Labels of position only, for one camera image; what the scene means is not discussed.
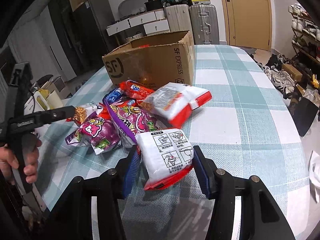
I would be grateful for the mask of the left hand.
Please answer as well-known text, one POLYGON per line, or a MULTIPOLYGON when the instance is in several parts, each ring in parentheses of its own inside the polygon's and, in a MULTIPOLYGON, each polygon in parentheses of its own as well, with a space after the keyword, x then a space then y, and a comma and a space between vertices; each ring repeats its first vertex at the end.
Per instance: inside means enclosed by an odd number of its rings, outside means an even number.
MULTIPOLYGON (((33 151, 27 154, 27 163, 24 168, 24 174, 26 175, 26 181, 29 184, 34 183, 38 177, 37 169, 39 165, 39 147, 41 145, 42 141, 38 139, 33 151)), ((6 181, 11 185, 15 184, 11 169, 18 169, 18 167, 18 160, 12 150, 10 150, 7 145, 1 147, 1 172, 3 173, 6 181)))

